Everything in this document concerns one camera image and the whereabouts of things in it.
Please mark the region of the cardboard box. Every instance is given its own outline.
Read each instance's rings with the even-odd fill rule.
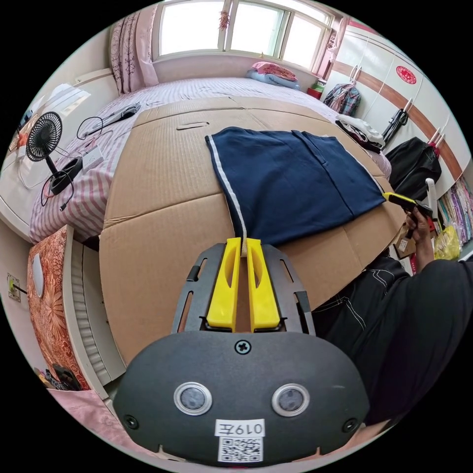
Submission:
[[[336,136],[381,187],[391,191],[355,141],[303,106],[221,97],[142,112],[113,178],[100,239],[104,303],[125,363],[170,333],[179,294],[199,254],[235,236],[204,140],[229,126]],[[344,227],[300,239],[281,250],[291,259],[316,308],[355,279],[392,242],[403,222],[400,207],[386,203]],[[242,260],[238,332],[250,330],[246,278]]]
[[[430,226],[430,238],[433,240],[437,236],[437,231],[431,219],[429,219],[429,226]],[[406,258],[407,256],[413,255],[416,251],[414,239],[413,238],[409,240],[405,239],[405,236],[408,233],[408,231],[409,231],[408,226],[403,226],[399,230],[393,242],[394,248],[396,249],[396,253],[400,260],[403,258]]]

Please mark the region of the window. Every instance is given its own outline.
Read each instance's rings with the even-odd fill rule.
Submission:
[[[299,13],[302,13],[314,20],[320,21],[321,23],[324,23],[328,26],[331,25],[331,22],[332,22],[331,15],[328,15],[327,13],[317,9],[315,7],[317,4],[314,1],[311,1],[311,3],[315,3],[314,6],[307,5],[306,3],[302,3],[297,0],[276,0],[275,3],[283,7],[286,7],[290,10],[298,11]]]
[[[165,5],[161,15],[159,54],[218,49],[223,1],[186,1]]]
[[[221,29],[222,11],[229,22]],[[153,56],[244,52],[315,70],[333,19],[308,0],[165,0],[158,4]]]
[[[310,69],[322,37],[323,30],[320,26],[296,15],[289,31],[283,60]]]
[[[230,49],[275,56],[283,15],[283,10],[239,2]]]

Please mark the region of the screw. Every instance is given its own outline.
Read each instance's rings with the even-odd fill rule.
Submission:
[[[357,427],[358,425],[358,421],[356,419],[349,419],[347,420],[343,427],[342,427],[342,430],[346,433],[346,434],[349,434],[350,432],[352,432],[353,430],[355,430],[355,428]]]
[[[236,342],[235,350],[240,355],[246,355],[251,351],[251,345],[246,340],[240,340]]]
[[[125,424],[129,429],[136,430],[138,428],[138,421],[132,415],[125,416]]]

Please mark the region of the white label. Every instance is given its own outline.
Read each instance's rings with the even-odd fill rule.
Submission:
[[[216,437],[250,438],[265,436],[265,420],[221,420],[215,421]]]
[[[401,243],[399,244],[399,251],[404,251],[406,247],[407,247],[407,240],[404,238],[403,240],[401,240]]]
[[[219,437],[218,461],[225,463],[262,462],[263,437]]]

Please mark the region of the orange floral cabinet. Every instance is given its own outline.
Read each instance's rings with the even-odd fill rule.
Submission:
[[[44,359],[53,376],[53,365],[71,371],[82,389],[91,389],[72,349],[63,305],[63,273],[65,248],[72,232],[63,227],[31,250],[28,258],[28,304],[34,333]],[[33,258],[39,254],[44,278],[44,289],[38,296],[33,280]]]

